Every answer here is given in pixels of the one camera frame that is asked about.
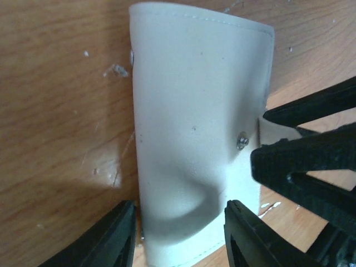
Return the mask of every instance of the stitched seam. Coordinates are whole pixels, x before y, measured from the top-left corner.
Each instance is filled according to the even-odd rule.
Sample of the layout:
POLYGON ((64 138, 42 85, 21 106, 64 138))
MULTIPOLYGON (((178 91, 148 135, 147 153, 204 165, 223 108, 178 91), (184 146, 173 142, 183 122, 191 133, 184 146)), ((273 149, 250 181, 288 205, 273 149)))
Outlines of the stitched seam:
MULTIPOLYGON (((219 19, 214 19, 214 18, 205 18, 205 17, 199 17, 199 16, 196 16, 196 15, 190 15, 190 14, 179 14, 179 13, 169 13, 169 12, 159 13, 159 12, 140 12, 140 11, 137 12, 136 11, 136 12, 133 12, 132 14, 134 14, 134 15, 153 15, 153 16, 173 16, 173 17, 183 17, 183 18, 190 18, 190 19, 200 19, 200 20, 203 20, 203 21, 211 21, 211 22, 230 25, 230 26, 237 27, 237 28, 249 29, 249 30, 255 31, 255 32, 261 32, 261 33, 267 34, 271 39, 273 39, 272 34, 270 32, 268 32, 268 31, 263 30, 263 29, 254 29, 254 28, 250 28, 250 27, 245 27, 245 26, 241 26, 239 24, 234 24, 234 23, 230 23, 230 22, 227 22, 227 21, 221 21, 219 19)), ((270 44, 269 50, 273 51, 272 43, 270 44)), ((269 55, 270 58, 269 58, 269 63, 268 63, 268 68, 267 68, 265 80, 267 80, 268 73, 269 73, 268 70, 271 69, 271 65, 272 65, 272 61, 273 61, 273 57, 271 56, 271 52, 269 54, 270 54, 269 55)), ((266 81, 265 88, 264 88, 265 91, 267 91, 267 93, 268 93, 267 95, 269 95, 269 92, 270 92, 269 81, 270 81, 270 79, 268 79, 266 81)))
POLYGON ((204 254, 207 253, 208 251, 210 251, 210 250, 216 248, 217 246, 222 246, 223 243, 225 243, 225 240, 220 240, 220 241, 217 242, 214 246, 208 248, 207 250, 205 250, 204 252, 200 253, 200 254, 199 254, 198 256, 196 256, 195 258, 193 258, 193 259, 187 261, 186 263, 182 263, 182 264, 174 265, 174 266, 170 266, 170 267, 179 267, 179 266, 183 266, 183 265, 185 265, 185 264, 187 264, 187 263, 190 263, 190 262, 192 262, 193 260, 199 258, 201 255, 204 255, 204 254))
MULTIPOLYGON (((250 27, 245 27, 245 26, 241 26, 239 24, 234 24, 234 23, 230 23, 230 22, 227 22, 227 21, 221 21, 219 19, 213 19, 213 18, 204 18, 204 17, 199 17, 199 16, 194 16, 194 15, 190 15, 190 14, 179 14, 179 13, 169 13, 169 12, 165 12, 165 13, 154 13, 154 12, 133 12, 134 15, 153 15, 153 16, 173 16, 173 17, 183 17, 183 18, 191 18, 191 19, 200 19, 200 20, 203 20, 203 21, 211 21, 211 22, 216 22, 216 23, 221 23, 221 24, 226 24, 226 25, 230 25, 230 26, 233 26, 233 27, 237 27, 237 28, 242 28, 242 29, 249 29, 251 31, 256 31, 256 32, 261 32, 261 33, 264 33, 264 34, 267 34, 271 39, 273 39, 273 36, 272 34, 270 34, 270 32, 268 31, 265 31, 263 29, 254 29, 254 28, 250 28, 250 27)), ((266 76, 265 76, 265 80, 267 80, 267 77, 268 77, 268 73, 271 69, 271 65, 272 65, 272 56, 271 56, 271 52, 269 53, 269 63, 268 63, 268 67, 267 67, 267 71, 266 71, 266 76)), ((266 81, 266 84, 265 84, 265 90, 267 90, 269 87, 269 83, 266 81)), ((222 243, 224 243, 225 240, 220 240, 218 243, 216 243, 214 246, 212 246, 211 248, 205 250, 203 253, 199 254, 198 256, 196 256, 195 258, 191 259, 190 261, 187 261, 186 263, 182 263, 182 264, 179 264, 179 265, 174 265, 174 266, 170 266, 170 267, 179 267, 179 266, 182 266, 184 264, 187 264, 187 263, 190 263, 192 261, 194 261, 195 259, 199 258, 201 255, 207 253, 208 251, 214 249, 215 247, 221 245, 222 243)))
POLYGON ((169 13, 169 12, 164 12, 164 13, 134 12, 133 14, 134 15, 154 15, 154 16, 173 16, 173 17, 184 17, 184 18, 200 19, 200 20, 203 20, 203 21, 212 21, 212 22, 227 24, 227 25, 230 25, 230 26, 238 27, 238 28, 250 29, 252 31, 266 33, 268 36, 270 36, 272 38, 272 34, 270 34, 268 31, 265 31, 263 29, 254 29, 254 28, 250 28, 250 27, 245 27, 245 26, 241 26, 239 24, 234 24, 234 23, 230 23, 230 22, 227 22, 227 21, 221 21, 219 19, 214 19, 214 18, 205 18, 205 17, 199 17, 199 16, 195 16, 195 15, 190 15, 190 14, 179 14, 179 13, 169 13))

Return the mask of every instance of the wood grain surface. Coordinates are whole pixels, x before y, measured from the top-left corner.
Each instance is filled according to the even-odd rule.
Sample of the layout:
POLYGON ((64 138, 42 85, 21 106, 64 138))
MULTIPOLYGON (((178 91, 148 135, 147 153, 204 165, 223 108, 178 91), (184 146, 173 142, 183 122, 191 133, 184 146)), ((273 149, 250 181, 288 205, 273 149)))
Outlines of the wood grain surface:
MULTIPOLYGON (((355 0, 176 2, 275 28, 268 108, 356 75, 355 0)), ((37 266, 121 200, 138 199, 133 3, 0 1, 0 267, 37 266)), ((350 110, 307 126, 355 120, 350 110)), ((348 189, 356 181, 347 171, 316 175, 348 189)), ((261 194, 261 204, 281 202, 263 219, 308 249, 325 221, 268 189, 261 194)), ((143 246, 134 266, 145 266, 143 246)), ((228 266, 225 248, 197 266, 228 266)))

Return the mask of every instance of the white padded cover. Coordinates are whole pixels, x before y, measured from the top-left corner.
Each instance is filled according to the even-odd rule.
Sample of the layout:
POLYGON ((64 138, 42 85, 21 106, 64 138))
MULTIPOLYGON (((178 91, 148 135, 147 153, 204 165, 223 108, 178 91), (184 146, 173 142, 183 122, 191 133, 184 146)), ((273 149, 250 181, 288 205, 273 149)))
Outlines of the white padded cover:
POLYGON ((167 3, 130 7, 140 202, 150 266, 193 266, 221 247, 231 199, 253 212, 274 47, 270 26, 167 3), (236 149, 240 132, 249 145, 236 149))

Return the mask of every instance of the white fleck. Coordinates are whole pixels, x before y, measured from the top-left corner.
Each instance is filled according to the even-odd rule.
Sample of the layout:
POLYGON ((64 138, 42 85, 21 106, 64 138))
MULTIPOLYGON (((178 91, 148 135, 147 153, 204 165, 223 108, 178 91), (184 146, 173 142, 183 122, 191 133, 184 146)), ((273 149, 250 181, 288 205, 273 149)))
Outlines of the white fleck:
POLYGON ((99 122, 98 122, 97 125, 95 126, 94 133, 96 133, 96 130, 98 130, 98 126, 99 126, 99 122))
POLYGON ((85 154, 84 154, 84 157, 83 157, 83 160, 82 160, 82 164, 80 165, 80 168, 83 167, 86 156, 87 156, 87 152, 85 152, 85 154))
POLYGON ((122 77, 128 77, 127 70, 125 70, 125 68, 120 65, 115 65, 115 67, 113 68, 113 71, 120 74, 122 77))
POLYGON ((133 50, 131 50, 130 51, 130 64, 131 64, 131 66, 134 65, 134 54, 133 53, 134 53, 133 50))
POLYGON ((274 209, 275 207, 278 207, 280 204, 281 204, 281 202, 276 202, 275 204, 273 204, 273 206, 269 207, 264 213, 259 215, 258 218, 262 219, 267 214, 267 212, 274 209))
POLYGON ((121 180, 122 180, 122 176, 121 176, 121 161, 119 161, 118 166, 117 166, 116 175, 115 175, 115 178, 113 179, 113 183, 112 183, 111 187, 112 188, 120 187, 121 180))
POLYGON ((237 5, 238 3, 240 3, 241 0, 237 0, 235 3, 233 3, 230 7, 226 8, 224 10, 224 13, 229 13, 230 9, 232 9, 235 5, 237 5))
POLYGON ((122 77, 128 77, 130 74, 128 73, 127 70, 125 70, 124 67, 118 65, 118 64, 113 64, 110 68, 108 68, 104 73, 103 76, 106 77, 110 72, 115 72, 122 77))
POLYGON ((100 169, 99 169, 99 168, 95 168, 95 169, 93 170, 93 174, 94 174, 94 175, 99 174, 99 172, 100 172, 100 169))
POLYGON ((126 153, 127 153, 127 150, 128 148, 130 147, 131 145, 131 142, 134 140, 135 138, 135 131, 131 134, 130 138, 128 139, 127 143, 126 143, 126 146, 125 148, 123 149, 123 152, 121 154, 121 158, 123 159, 123 157, 125 157, 126 153))
POLYGON ((267 206, 269 206, 269 203, 261 205, 261 207, 267 207, 267 206))

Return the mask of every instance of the white leather sleeve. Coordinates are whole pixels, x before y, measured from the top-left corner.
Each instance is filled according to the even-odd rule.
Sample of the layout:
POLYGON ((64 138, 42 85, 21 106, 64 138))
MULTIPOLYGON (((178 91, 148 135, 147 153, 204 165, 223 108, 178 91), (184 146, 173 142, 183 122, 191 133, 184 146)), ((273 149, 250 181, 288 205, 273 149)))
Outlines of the white leather sleeve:
POLYGON ((140 202, 150 266, 193 266, 224 243, 230 199, 259 209, 250 173, 274 48, 270 26, 167 3, 130 7, 140 202), (236 148, 240 132, 250 143, 236 148))
POLYGON ((279 125, 259 117, 260 145, 271 145, 281 139, 300 139, 301 134, 292 127, 279 125))

